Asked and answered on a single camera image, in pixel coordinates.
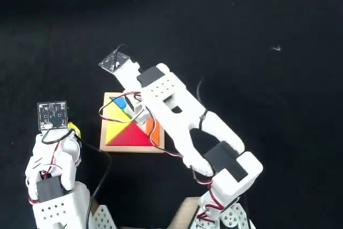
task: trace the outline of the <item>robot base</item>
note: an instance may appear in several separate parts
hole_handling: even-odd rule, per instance
[[[188,226],[188,229],[248,229],[247,214],[239,203],[233,204],[220,214],[220,224],[214,225],[211,222],[200,221],[196,218],[202,210],[198,209],[194,215],[194,219]],[[256,229],[250,220],[251,229]]]
[[[69,194],[32,206],[37,228],[84,229],[90,192],[81,182]],[[89,229],[117,229],[105,205],[99,205],[89,219]]]

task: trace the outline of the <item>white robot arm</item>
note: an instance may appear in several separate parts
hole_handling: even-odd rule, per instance
[[[75,181],[81,162],[80,131],[68,123],[66,102],[38,104],[39,128],[26,171],[26,186],[36,226],[40,229],[116,229],[106,206],[89,215],[90,191]]]
[[[209,191],[200,198],[200,208],[191,228],[225,228],[222,223],[227,223],[228,227],[239,226],[237,221],[225,219],[227,216],[221,219],[221,216],[263,170],[252,153],[244,152],[239,136],[215,113],[208,112],[165,64],[140,73],[137,62],[116,50],[99,66],[112,73],[126,92],[140,92],[141,101],[129,98],[132,116],[146,109],[138,116],[138,122],[151,113],[173,139],[186,167],[213,176],[208,183]],[[177,113],[173,111],[175,107],[178,107]],[[220,142],[204,157],[193,145],[189,132],[193,128],[208,132]]]

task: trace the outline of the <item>red triangle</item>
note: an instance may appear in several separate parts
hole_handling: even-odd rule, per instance
[[[130,123],[111,139],[107,146],[151,146],[148,136],[135,124]]]

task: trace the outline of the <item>black cloth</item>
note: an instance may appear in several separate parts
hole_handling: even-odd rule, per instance
[[[2,228],[34,228],[24,171],[36,103],[66,100],[99,145],[98,63],[120,43],[147,69],[166,63],[264,165],[248,191],[257,228],[338,228],[342,172],[343,0],[0,0]],[[203,154],[213,137],[193,131]],[[167,138],[167,148],[173,145]],[[91,191],[106,159],[86,147],[77,179]],[[177,158],[113,153],[98,201],[117,225],[167,227],[206,190]]]

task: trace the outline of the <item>yellow triangle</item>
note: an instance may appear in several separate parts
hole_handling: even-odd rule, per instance
[[[117,104],[112,102],[109,104],[103,112],[104,116],[118,119],[122,121],[130,121],[130,117],[122,111]],[[112,122],[106,121],[106,144],[117,136],[122,130],[125,129],[130,123]]]

